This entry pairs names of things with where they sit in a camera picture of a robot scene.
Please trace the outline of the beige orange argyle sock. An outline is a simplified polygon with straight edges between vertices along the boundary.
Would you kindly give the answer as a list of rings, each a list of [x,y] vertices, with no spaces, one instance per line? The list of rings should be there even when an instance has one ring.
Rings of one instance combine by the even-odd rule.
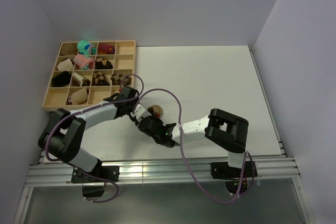
[[[147,108],[147,111],[157,116],[158,118],[160,118],[161,115],[163,114],[163,109],[159,105],[152,105]]]

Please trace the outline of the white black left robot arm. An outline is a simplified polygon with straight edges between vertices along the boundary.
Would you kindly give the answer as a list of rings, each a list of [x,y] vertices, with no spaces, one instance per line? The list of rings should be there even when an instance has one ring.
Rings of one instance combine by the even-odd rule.
[[[139,92],[128,86],[119,93],[104,99],[97,105],[83,110],[67,111],[58,109],[53,112],[43,130],[38,146],[55,157],[56,161],[77,168],[77,176],[84,176],[91,182],[118,180],[119,170],[102,166],[102,161],[83,148],[81,142],[85,130],[105,121],[130,115],[138,101]]]

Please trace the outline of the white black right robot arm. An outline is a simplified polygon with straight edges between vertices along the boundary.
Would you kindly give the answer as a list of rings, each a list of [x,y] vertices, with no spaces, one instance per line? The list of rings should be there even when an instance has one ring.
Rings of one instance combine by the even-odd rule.
[[[228,151],[228,173],[234,177],[245,171],[243,162],[249,122],[240,116],[220,109],[211,109],[210,114],[179,126],[165,124],[154,113],[138,105],[131,113],[138,129],[154,139],[156,144],[173,148],[191,141],[208,139]]]

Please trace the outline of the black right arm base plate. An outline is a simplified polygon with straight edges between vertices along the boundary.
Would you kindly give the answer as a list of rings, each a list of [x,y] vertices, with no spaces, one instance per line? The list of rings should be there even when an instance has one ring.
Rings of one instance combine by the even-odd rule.
[[[211,176],[213,179],[236,180],[240,177],[241,168],[233,168],[228,166],[228,162],[212,162]],[[257,177],[257,169],[254,161],[246,161],[243,177],[252,178]]]

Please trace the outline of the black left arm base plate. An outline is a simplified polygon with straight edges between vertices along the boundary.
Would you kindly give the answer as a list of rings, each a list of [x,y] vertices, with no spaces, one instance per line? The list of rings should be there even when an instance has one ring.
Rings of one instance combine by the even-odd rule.
[[[119,178],[119,166],[101,166],[95,167],[93,171],[85,172],[82,169],[74,168],[71,177],[71,183],[99,183],[106,180],[117,182]]]

